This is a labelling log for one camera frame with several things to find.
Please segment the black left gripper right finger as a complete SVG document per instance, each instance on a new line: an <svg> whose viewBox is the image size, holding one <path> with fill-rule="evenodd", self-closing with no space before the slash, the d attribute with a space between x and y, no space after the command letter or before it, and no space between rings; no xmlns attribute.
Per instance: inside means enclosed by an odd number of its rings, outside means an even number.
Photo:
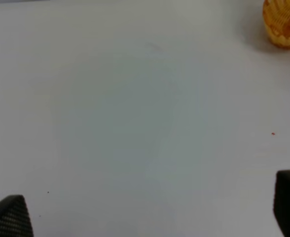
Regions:
<svg viewBox="0 0 290 237"><path fill-rule="evenodd" d="M273 212L284 237L290 237L290 170L276 173Z"/></svg>

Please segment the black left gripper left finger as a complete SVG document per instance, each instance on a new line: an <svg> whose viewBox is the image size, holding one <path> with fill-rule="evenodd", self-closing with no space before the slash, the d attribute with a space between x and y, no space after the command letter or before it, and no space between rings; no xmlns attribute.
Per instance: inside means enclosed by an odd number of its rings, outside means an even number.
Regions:
<svg viewBox="0 0 290 237"><path fill-rule="evenodd" d="M0 237L33 237L34 231L23 195L0 201Z"/></svg>

